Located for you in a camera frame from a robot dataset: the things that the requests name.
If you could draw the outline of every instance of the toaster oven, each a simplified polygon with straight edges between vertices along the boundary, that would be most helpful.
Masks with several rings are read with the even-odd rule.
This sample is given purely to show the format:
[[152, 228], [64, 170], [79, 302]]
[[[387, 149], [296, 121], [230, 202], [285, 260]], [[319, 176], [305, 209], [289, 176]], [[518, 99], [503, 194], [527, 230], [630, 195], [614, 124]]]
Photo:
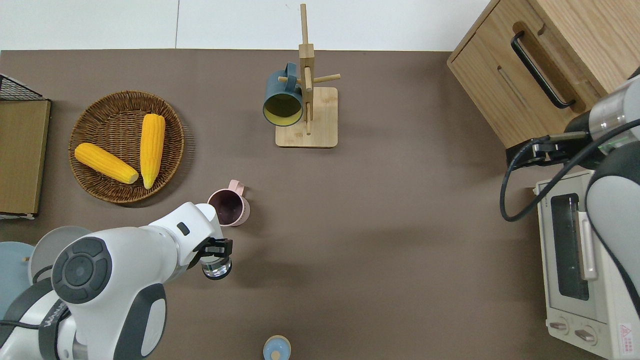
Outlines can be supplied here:
[[[640, 320], [585, 212], [592, 171], [564, 176], [538, 204], [549, 334], [607, 359], [640, 359]], [[536, 183], [539, 193], [549, 182]]]

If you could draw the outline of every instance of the brown tabletop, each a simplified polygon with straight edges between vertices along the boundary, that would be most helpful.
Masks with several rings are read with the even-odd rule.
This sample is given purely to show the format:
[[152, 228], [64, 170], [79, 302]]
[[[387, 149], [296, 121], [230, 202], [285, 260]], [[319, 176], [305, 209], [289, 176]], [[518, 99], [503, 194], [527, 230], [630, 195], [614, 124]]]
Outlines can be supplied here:
[[[292, 359], [596, 359], [551, 337], [535, 214], [498, 210], [504, 148], [446, 67], [449, 53], [317, 51], [339, 91], [334, 149], [283, 149], [261, 107], [297, 51], [3, 51], [0, 72], [53, 100], [36, 220], [0, 220], [35, 244], [63, 225], [141, 226], [242, 181], [252, 212], [224, 228], [234, 269], [166, 285], [150, 359], [262, 359], [274, 334]], [[168, 101], [186, 128], [176, 176], [130, 206], [93, 198], [67, 144], [81, 112], [121, 90]], [[513, 176], [509, 209], [557, 168]]]

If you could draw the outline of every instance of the oven handle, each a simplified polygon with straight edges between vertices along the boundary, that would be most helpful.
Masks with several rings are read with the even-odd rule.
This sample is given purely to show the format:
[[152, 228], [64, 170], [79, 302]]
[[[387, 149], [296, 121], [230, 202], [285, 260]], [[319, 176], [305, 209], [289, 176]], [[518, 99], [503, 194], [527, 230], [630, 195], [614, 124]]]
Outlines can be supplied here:
[[596, 257], [593, 250], [593, 232], [591, 222], [586, 212], [576, 211], [579, 228], [578, 252], [581, 262], [580, 275], [583, 280], [595, 280], [598, 278], [596, 270]]

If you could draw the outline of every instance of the oven knob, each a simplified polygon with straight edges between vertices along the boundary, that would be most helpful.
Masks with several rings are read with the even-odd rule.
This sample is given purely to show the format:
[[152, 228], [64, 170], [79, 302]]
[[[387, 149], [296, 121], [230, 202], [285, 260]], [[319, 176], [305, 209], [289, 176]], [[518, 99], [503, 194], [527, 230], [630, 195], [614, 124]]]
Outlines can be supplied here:
[[566, 324], [565, 323], [561, 323], [561, 322], [551, 322], [549, 323], [549, 327], [552, 327], [556, 330], [566, 330]]
[[564, 335], [567, 335], [569, 333], [569, 323], [566, 321], [565, 318], [563, 318], [562, 316], [560, 316], [558, 318], [557, 321], [550, 321], [547, 320], [547, 326], [549, 326], [551, 329], [555, 329], [558, 332], [563, 333]]
[[585, 326], [584, 329], [576, 330], [574, 333], [577, 337], [584, 340], [586, 343], [589, 343], [590, 345], [596, 345], [598, 343], [596, 332], [590, 326]]

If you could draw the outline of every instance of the oven door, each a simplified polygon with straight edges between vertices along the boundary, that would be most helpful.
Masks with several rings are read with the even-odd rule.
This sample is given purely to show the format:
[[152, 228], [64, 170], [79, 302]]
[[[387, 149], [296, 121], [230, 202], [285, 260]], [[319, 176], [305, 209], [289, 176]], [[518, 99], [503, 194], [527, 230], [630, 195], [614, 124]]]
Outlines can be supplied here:
[[[579, 217], [585, 215], [579, 212], [585, 211], [590, 177], [590, 172], [566, 176], [540, 204], [545, 286], [549, 307], [607, 323], [604, 277], [598, 273], [605, 249]], [[538, 191], [544, 185], [538, 184]]]

